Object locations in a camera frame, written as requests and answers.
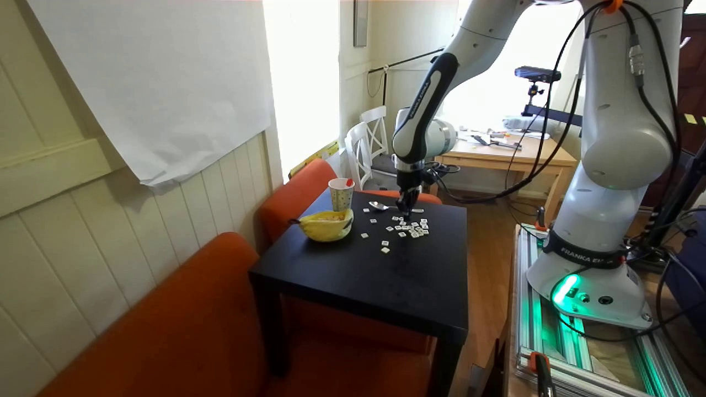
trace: wooden floor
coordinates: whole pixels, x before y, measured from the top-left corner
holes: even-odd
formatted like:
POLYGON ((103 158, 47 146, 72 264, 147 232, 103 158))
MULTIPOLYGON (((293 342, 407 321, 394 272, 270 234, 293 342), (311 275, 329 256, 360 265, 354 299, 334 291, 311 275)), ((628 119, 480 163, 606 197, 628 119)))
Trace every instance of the wooden floor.
MULTIPOLYGON (((508 321, 508 300, 511 287, 511 260, 514 260, 514 227, 516 224, 532 224, 529 206, 508 203, 476 203, 468 206, 468 291, 469 291, 469 335, 458 358, 453 397, 468 397, 474 368, 484 368, 491 356, 495 340, 502 333, 508 321)), ((693 333, 689 322, 678 325, 675 335, 687 342, 681 352, 690 354, 690 362, 706 370, 703 342, 693 333)), ((681 368, 685 382, 696 396, 706 386, 675 358, 681 368)))

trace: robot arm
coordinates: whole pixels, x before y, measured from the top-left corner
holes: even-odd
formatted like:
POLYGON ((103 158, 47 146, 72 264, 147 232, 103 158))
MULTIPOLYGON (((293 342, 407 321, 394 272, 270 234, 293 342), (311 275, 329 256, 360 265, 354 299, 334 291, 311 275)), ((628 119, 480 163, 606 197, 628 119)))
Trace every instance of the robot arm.
MULTIPOLYGON (((425 162, 455 144, 448 132, 431 129, 440 105, 455 86, 491 67, 529 5, 474 0, 457 37, 429 72, 392 139, 401 213, 408 214, 418 201, 425 162)), ((528 282, 562 313, 646 329, 645 291, 624 265, 623 247, 646 185, 675 154, 671 88, 678 79, 685 0, 581 5, 585 12, 598 9, 587 41, 583 159, 528 282)))
POLYGON ((418 203, 425 162, 453 151, 457 144, 448 129, 431 129, 443 98, 491 67, 529 5, 529 0, 474 0, 457 37, 429 72, 392 139, 399 211, 404 214, 418 203))

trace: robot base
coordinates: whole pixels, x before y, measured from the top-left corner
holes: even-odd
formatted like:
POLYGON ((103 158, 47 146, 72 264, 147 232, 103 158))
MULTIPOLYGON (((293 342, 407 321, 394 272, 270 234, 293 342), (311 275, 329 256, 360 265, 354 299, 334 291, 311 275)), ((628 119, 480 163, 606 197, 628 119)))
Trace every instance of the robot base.
POLYGON ((637 331, 651 326, 641 281, 627 265, 592 269, 538 252, 526 279, 561 313, 637 331))
POLYGON ((661 329, 641 333, 589 325, 558 313, 528 284, 528 272, 540 254, 538 234, 532 226, 516 227, 508 375, 534 386, 537 370, 529 368, 529 362, 534 354, 543 354, 549 358, 553 396, 693 396, 664 344, 661 329), (606 335, 615 342, 592 342, 589 335, 606 335))

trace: orange couch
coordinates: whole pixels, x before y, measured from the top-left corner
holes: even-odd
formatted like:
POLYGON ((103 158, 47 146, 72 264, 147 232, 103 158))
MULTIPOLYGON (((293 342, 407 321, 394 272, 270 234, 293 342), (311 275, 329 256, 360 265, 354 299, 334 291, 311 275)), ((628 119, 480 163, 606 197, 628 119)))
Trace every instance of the orange couch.
POLYGON ((247 269, 220 234, 99 335, 44 397, 391 397, 423 396, 431 358, 311 329, 288 340, 287 378, 266 374, 247 269))

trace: black cable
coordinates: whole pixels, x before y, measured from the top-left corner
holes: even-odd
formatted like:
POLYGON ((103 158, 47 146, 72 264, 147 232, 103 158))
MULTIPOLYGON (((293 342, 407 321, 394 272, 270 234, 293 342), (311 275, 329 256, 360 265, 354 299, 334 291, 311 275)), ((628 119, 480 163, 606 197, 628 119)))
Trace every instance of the black cable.
MULTIPOLYGON (((661 272, 661 276, 659 276, 657 299, 655 299, 655 311, 657 311, 657 321, 659 321, 659 322, 661 322, 661 319, 664 319, 664 313, 661 313, 661 289, 664 289, 664 284, 667 284, 667 275, 668 275, 671 265, 678 265, 678 267, 698 284, 698 289, 699 289, 701 297, 703 297, 703 300, 699 300, 698 305, 693 305, 693 307, 689 307, 689 310, 693 311, 696 307, 701 307, 701 305, 706 303, 706 291, 703 291, 701 282, 698 281, 698 276, 696 276, 678 256, 668 254, 668 259, 671 259, 671 260, 667 264, 667 267, 664 267, 664 272, 661 272)), ((685 356, 685 352, 678 348, 671 331, 668 331, 667 326, 659 326, 659 329, 661 329, 661 333, 664 333, 664 340, 672 346, 671 352, 675 352, 675 354, 679 356, 681 365, 706 386, 706 378, 693 367, 693 362, 689 362, 689 358, 685 356)))
POLYGON ((598 340, 598 342, 609 342, 609 344, 623 344, 627 342, 627 338, 605 338, 605 335, 592 335, 587 331, 576 329, 573 325, 570 325, 568 321, 562 321, 558 315, 561 325, 565 325, 568 329, 571 329, 576 335, 587 338, 587 340, 598 340))
MULTIPOLYGON (((623 18, 627 20, 627 24, 628 24, 628 31, 632 31, 632 51, 635 48, 640 48, 640 36, 637 36, 637 30, 635 30, 635 20, 633 20, 633 16, 624 9, 624 8, 621 8, 621 14, 623 14, 623 18)), ((678 175, 678 169, 679 169, 679 149, 678 149, 678 139, 672 137, 672 132, 671 132, 671 129, 667 126, 667 122, 659 118, 659 112, 655 110, 655 107, 649 101, 649 98, 646 98, 646 93, 645 93, 645 76, 641 76, 641 72, 632 72, 633 76, 635 76, 635 88, 637 88, 637 95, 640 95, 640 101, 641 101, 641 107, 646 109, 646 112, 653 118, 653 122, 659 126, 659 131, 661 131, 661 134, 664 134, 664 139, 668 142, 668 151, 671 151, 671 169, 668 169, 668 177, 667 177, 667 189, 672 183, 672 179, 675 179, 675 175, 678 175)))
POLYGON ((667 88, 668 88, 671 112, 672 112, 672 122, 675 122, 672 123, 675 126, 675 134, 668 134, 668 137, 672 137, 672 163, 671 163, 671 173, 668 173, 667 185, 664 185, 664 190, 659 194, 659 201, 655 206, 655 214, 657 214, 655 218, 659 224, 661 222, 664 198, 671 192, 668 189, 671 189, 671 183, 675 179, 675 173, 679 169, 679 151, 681 151, 679 109, 678 109, 678 95, 675 95, 675 86, 672 86, 672 79, 671 79, 667 54, 664 54, 664 43, 661 43, 661 36, 659 36, 655 18, 645 8, 635 5, 635 2, 627 2, 627 8, 637 9, 641 14, 641 18, 646 20, 646 24, 651 26, 651 34, 653 34, 657 51, 659 51, 661 73, 664 73, 664 82, 667 82, 667 88))
MULTIPOLYGON (((514 144, 511 158, 510 158, 508 169, 506 169, 506 190, 508 190, 508 177, 510 177, 514 158, 516 158, 516 152, 520 151, 520 146, 522 146, 522 142, 526 142, 532 123, 537 122, 537 118, 538 118, 538 112, 534 112, 534 118, 529 119, 529 123, 520 131, 520 139, 514 144)), ((540 213, 543 208, 538 208, 538 211, 534 211, 534 213, 520 213, 518 208, 514 208, 514 201, 511 201, 510 197, 506 197, 506 206, 508 206, 510 218, 511 218, 520 229, 526 229, 526 234, 529 234, 529 237, 534 237, 534 238, 543 238, 543 237, 538 237, 534 229, 526 227, 526 224, 518 222, 516 214, 514 214, 514 213, 518 213, 518 214, 522 214, 522 216, 534 216, 534 222, 537 222, 537 218, 538 218, 538 213, 540 213)))
POLYGON ((679 213, 679 216, 671 224, 661 224, 661 226, 655 226, 653 232, 659 232, 659 229, 668 229, 668 227, 675 227, 687 234, 681 227, 679 227, 679 218, 687 216, 687 214, 698 214, 698 213, 703 213, 703 211, 689 211, 689 213, 679 213))

